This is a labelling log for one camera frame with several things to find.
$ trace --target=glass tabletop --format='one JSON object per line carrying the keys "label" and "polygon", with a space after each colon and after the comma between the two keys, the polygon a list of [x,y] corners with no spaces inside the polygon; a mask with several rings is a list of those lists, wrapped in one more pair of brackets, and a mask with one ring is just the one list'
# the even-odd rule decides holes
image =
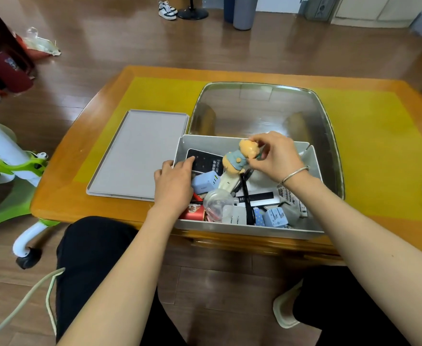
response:
{"label": "glass tabletop", "polygon": [[188,133],[244,138],[269,131],[312,144],[323,182],[344,198],[333,128],[320,99],[311,90],[258,83],[209,83],[195,105]]}

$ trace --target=gray trash can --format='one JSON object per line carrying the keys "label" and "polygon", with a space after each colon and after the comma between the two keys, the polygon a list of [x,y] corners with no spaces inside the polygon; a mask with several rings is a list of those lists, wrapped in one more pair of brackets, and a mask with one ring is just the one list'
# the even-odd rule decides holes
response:
{"label": "gray trash can", "polygon": [[234,28],[249,30],[253,26],[258,0],[235,0]]}

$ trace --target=black card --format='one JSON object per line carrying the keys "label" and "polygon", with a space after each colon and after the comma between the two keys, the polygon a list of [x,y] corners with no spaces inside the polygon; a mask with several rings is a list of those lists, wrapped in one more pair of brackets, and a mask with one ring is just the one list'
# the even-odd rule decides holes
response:
{"label": "black card", "polygon": [[215,171],[218,176],[224,173],[224,165],[222,164],[222,158],[220,155],[203,152],[201,150],[189,149],[187,151],[187,158],[191,156],[195,157],[192,165],[192,171],[197,173],[208,173],[209,171]]}

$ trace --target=person's left hand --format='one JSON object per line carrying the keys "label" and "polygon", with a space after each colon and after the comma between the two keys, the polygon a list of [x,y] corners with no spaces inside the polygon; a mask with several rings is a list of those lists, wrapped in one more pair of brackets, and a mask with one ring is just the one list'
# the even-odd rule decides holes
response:
{"label": "person's left hand", "polygon": [[195,157],[180,161],[174,168],[173,161],[165,161],[161,170],[153,174],[155,178],[155,207],[162,212],[171,213],[175,219],[189,205],[193,189],[190,185],[192,179],[192,164]]}

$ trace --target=silver bracelet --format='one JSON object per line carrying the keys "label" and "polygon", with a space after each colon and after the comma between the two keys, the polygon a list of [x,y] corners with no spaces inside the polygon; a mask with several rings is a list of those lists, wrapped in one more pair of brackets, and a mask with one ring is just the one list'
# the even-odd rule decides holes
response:
{"label": "silver bracelet", "polygon": [[304,170],[308,170],[308,169],[310,169],[310,166],[304,166],[304,167],[301,167],[299,170],[296,170],[296,171],[294,171],[293,173],[290,173],[289,175],[287,175],[278,185],[277,185],[277,188],[279,189],[279,188],[283,188],[284,187],[284,183],[287,181],[287,180],[289,180],[292,176],[294,176],[295,174],[297,174],[297,173],[300,173],[301,171],[304,171]]}

